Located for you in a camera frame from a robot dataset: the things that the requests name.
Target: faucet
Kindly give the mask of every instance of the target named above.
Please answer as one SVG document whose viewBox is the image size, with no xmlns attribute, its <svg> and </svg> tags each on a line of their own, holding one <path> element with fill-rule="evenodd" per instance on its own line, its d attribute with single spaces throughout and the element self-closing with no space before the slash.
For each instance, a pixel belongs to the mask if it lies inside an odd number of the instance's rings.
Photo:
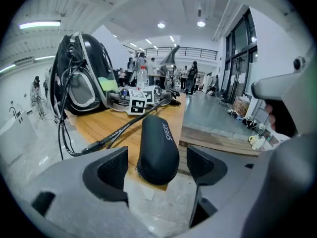
<svg viewBox="0 0 317 238">
<path fill-rule="evenodd" d="M 16 110 L 15 110 L 15 108 L 14 107 L 11 107 L 10 109 L 9 109 L 9 112 L 11 111 L 11 109 L 14 109 L 13 110 L 13 115 L 14 115 L 14 117 L 15 117 L 15 119 L 17 118 L 17 115 L 16 115 Z"/>
</svg>

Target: round ceiling light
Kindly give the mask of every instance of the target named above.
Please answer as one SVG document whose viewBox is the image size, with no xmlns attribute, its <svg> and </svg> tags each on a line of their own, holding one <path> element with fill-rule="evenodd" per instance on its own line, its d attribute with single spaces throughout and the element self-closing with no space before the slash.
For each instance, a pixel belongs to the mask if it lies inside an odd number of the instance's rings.
<svg viewBox="0 0 317 238">
<path fill-rule="evenodd" d="M 197 25 L 200 27 L 204 27 L 204 26 L 206 26 L 206 23 L 204 23 L 203 21 L 198 21 Z"/>
<path fill-rule="evenodd" d="M 164 28 L 164 27 L 165 27 L 165 24 L 159 23 L 159 24 L 158 24 L 158 27 L 159 27 L 159 28 Z"/>
</svg>

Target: wooden platform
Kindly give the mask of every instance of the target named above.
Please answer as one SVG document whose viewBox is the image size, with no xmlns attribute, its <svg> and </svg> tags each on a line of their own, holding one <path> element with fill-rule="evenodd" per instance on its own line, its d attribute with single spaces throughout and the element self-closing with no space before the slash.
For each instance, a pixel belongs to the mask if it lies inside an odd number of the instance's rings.
<svg viewBox="0 0 317 238">
<path fill-rule="evenodd" d="M 178 146 L 180 156 L 178 171 L 187 175 L 190 175 L 186 159 L 186 148 L 188 145 L 198 145 L 218 151 L 253 157 L 257 157 L 260 153 L 253 151 L 247 141 L 219 136 L 183 126 Z"/>
</svg>

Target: white tile floor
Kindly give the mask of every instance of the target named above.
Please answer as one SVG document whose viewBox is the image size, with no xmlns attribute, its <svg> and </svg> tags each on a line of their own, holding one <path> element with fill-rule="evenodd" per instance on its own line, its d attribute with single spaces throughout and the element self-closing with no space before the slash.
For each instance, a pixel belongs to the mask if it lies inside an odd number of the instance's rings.
<svg viewBox="0 0 317 238">
<path fill-rule="evenodd" d="M 28 115 L 37 138 L 25 152 L 10 165 L 1 165 L 1 171 L 10 188 L 20 195 L 21 190 L 42 171 L 61 161 L 57 124 L 47 113 L 47 119 L 38 119 L 36 113 Z M 66 124 L 74 150 L 83 149 L 88 142 L 75 127 Z M 63 149 L 65 159 L 72 158 Z M 146 227 L 159 237 L 173 236 L 188 229 L 196 185 L 192 177 L 177 174 L 167 191 L 153 190 L 126 176 L 124 190 L 128 193 L 129 207 Z"/>
</svg>

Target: gray floor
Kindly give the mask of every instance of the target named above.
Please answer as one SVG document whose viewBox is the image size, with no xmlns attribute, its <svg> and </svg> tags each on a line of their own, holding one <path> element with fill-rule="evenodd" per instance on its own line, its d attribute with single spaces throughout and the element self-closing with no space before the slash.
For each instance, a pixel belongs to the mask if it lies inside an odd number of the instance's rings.
<svg viewBox="0 0 317 238">
<path fill-rule="evenodd" d="M 252 131 L 227 114 L 229 107 L 219 102 L 203 92 L 187 95 L 183 126 L 237 139 L 249 137 Z"/>
<path fill-rule="evenodd" d="M 36 139 L 30 142 L 25 152 L 9 165 L 1 164 L 1 172 L 10 189 L 17 195 L 36 176 L 56 162 L 61 161 L 57 125 L 50 114 L 46 120 L 37 114 L 28 115 Z M 88 142 L 68 122 L 66 126 L 74 150 L 83 149 Z M 63 148 L 65 159 L 72 158 Z M 196 185 L 186 175 L 177 174 L 168 185 L 167 191 L 153 190 L 126 176 L 124 190 L 128 193 L 129 207 L 146 227 L 159 237 L 172 236 L 188 229 L 193 209 Z"/>
</svg>

